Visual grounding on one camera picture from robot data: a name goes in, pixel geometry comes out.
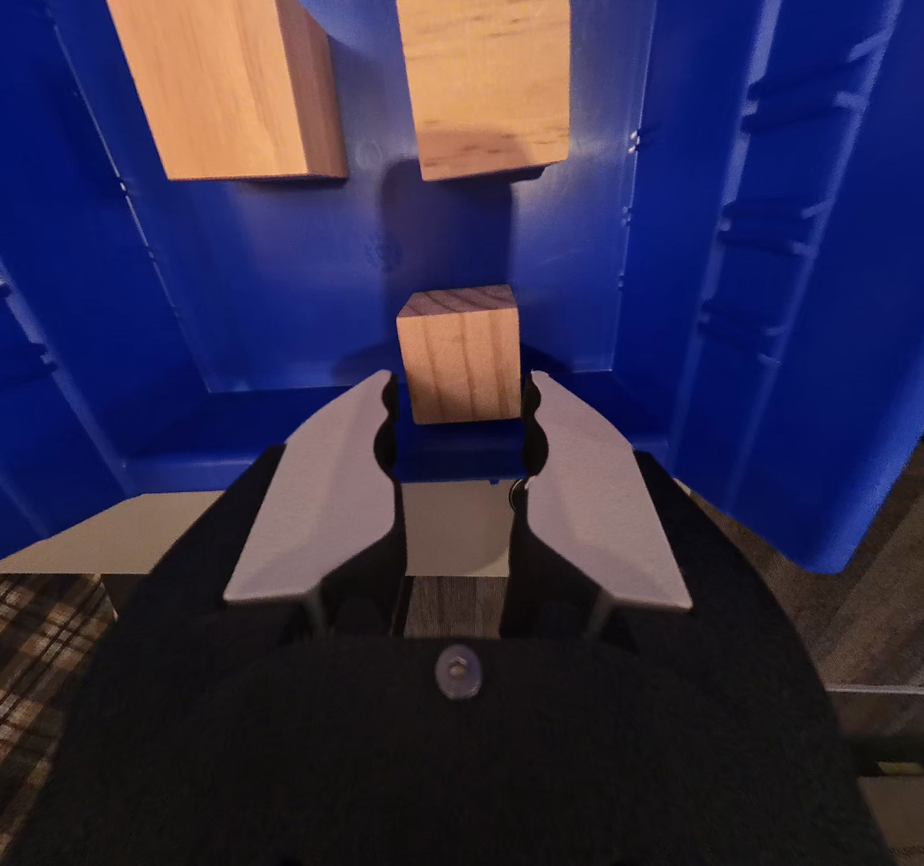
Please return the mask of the blue plastic bin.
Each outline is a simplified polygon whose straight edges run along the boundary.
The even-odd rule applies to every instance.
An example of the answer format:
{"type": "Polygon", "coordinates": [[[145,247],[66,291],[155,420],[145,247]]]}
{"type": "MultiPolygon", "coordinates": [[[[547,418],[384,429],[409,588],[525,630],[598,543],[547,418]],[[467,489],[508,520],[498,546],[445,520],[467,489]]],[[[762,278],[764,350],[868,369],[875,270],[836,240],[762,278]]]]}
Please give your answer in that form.
{"type": "Polygon", "coordinates": [[[922,0],[571,0],[555,165],[426,182],[396,0],[331,39],[341,183],[170,181],[105,0],[2,0],[2,557],[223,489],[401,372],[421,290],[804,569],[922,437],[922,0]]]}

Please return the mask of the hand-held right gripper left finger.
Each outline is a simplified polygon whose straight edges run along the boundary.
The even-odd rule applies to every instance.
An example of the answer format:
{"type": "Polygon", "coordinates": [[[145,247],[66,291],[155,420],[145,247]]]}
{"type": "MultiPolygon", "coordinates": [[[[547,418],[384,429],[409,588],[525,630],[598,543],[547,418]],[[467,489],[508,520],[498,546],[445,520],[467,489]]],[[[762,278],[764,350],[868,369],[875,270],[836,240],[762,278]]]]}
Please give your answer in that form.
{"type": "Polygon", "coordinates": [[[304,598],[398,528],[398,408],[397,375],[380,370],[286,438],[226,603],[304,598]]]}

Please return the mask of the wooden cube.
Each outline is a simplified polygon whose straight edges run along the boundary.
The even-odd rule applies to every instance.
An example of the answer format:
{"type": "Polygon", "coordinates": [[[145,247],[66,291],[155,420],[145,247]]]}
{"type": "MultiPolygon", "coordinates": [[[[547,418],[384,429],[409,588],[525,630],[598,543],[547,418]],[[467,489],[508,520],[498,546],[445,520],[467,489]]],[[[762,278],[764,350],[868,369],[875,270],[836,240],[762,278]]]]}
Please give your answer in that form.
{"type": "Polygon", "coordinates": [[[520,325],[509,284],[417,292],[397,329],[415,424],[520,418],[520,325]]]}
{"type": "Polygon", "coordinates": [[[571,0],[396,4],[424,181],[567,159],[571,0]]]}
{"type": "Polygon", "coordinates": [[[172,181],[348,177],[330,40],[298,0],[105,0],[172,181]]]}

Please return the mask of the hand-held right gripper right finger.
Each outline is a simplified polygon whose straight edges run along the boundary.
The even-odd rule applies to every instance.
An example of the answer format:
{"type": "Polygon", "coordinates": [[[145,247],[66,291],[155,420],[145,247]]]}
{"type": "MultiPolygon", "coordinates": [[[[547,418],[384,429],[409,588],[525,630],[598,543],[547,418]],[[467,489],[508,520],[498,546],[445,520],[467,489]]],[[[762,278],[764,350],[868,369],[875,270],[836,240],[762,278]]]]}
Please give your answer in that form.
{"type": "Polygon", "coordinates": [[[522,404],[526,531],[618,606],[691,610],[630,441],[547,372],[522,404]]]}

